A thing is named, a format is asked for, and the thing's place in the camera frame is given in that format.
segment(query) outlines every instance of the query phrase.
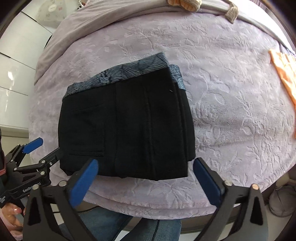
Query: blue gripper pad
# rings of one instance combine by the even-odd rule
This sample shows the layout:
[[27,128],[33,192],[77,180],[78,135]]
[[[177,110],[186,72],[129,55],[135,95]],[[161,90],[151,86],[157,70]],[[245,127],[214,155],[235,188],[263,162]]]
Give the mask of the blue gripper pad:
[[79,171],[73,173],[67,185],[68,198],[72,207],[82,202],[98,171],[98,161],[89,159]]
[[198,158],[196,158],[193,162],[193,172],[210,201],[210,204],[219,207],[221,205],[222,193],[208,170],[198,160]]
[[43,139],[41,137],[31,141],[30,143],[24,145],[22,152],[24,154],[29,154],[30,152],[34,151],[38,147],[43,145]]

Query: gray fabric item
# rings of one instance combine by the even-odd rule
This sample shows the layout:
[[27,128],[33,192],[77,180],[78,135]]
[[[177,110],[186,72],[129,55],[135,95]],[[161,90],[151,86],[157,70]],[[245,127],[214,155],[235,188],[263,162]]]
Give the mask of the gray fabric item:
[[283,186],[276,189],[269,197],[269,209],[277,217],[290,216],[296,209],[296,189],[294,186]]
[[[233,2],[239,9],[238,19],[257,26],[292,50],[282,30],[260,7],[249,0],[233,0]],[[229,4],[222,0],[203,0],[199,12],[219,15],[225,14],[228,10]],[[165,0],[96,0],[87,4],[65,18],[52,35],[38,60],[35,83],[76,40],[116,21],[149,13],[171,11],[185,10],[168,6]]]
[[[164,52],[184,80],[196,156],[224,180],[246,187],[257,183],[265,190],[296,163],[294,105],[271,62],[270,48],[279,51],[271,36],[239,19],[231,24],[223,15],[165,12],[110,24],[74,42],[35,85],[30,140],[42,137],[44,144],[31,153],[32,161],[38,163],[58,147],[59,114],[69,85]],[[53,185],[68,179],[58,163],[50,177]],[[98,176],[85,200],[152,219],[215,210],[192,162],[188,177],[175,180]]]

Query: blue jeans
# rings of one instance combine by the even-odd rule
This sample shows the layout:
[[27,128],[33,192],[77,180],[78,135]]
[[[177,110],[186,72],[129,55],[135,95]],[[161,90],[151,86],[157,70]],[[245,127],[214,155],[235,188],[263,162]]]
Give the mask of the blue jeans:
[[[102,207],[79,214],[85,226],[98,241],[114,241],[132,216],[116,213]],[[60,225],[63,235],[72,240],[66,225]],[[142,218],[121,241],[178,241],[181,220],[154,220]]]

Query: floor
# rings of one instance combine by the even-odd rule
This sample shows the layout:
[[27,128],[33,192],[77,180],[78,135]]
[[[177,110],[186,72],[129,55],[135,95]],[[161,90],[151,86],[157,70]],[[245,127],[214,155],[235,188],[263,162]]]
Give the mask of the floor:
[[[281,233],[290,217],[279,218],[274,216],[266,206],[267,220],[268,220],[268,241],[274,241],[277,236]],[[220,235],[219,240],[227,237],[232,227],[232,223],[225,226],[223,232]],[[121,231],[115,241],[120,241],[128,232]],[[180,235],[179,241],[193,241],[199,233],[182,234]]]

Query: gray bedsheet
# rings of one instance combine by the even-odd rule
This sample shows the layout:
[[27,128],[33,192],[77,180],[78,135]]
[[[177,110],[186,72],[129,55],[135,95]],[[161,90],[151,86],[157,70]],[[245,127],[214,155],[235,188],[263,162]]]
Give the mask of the gray bedsheet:
[[[30,139],[44,144],[34,162],[58,146],[62,98],[81,82],[121,63],[165,52],[180,67],[194,120],[196,156],[236,185],[266,189],[296,163],[291,100],[268,50],[279,43],[257,27],[207,13],[166,12],[123,20],[74,42],[39,79],[30,111]],[[68,177],[52,167],[56,185]],[[150,181],[98,176],[85,200],[152,219],[212,213],[192,172]]]

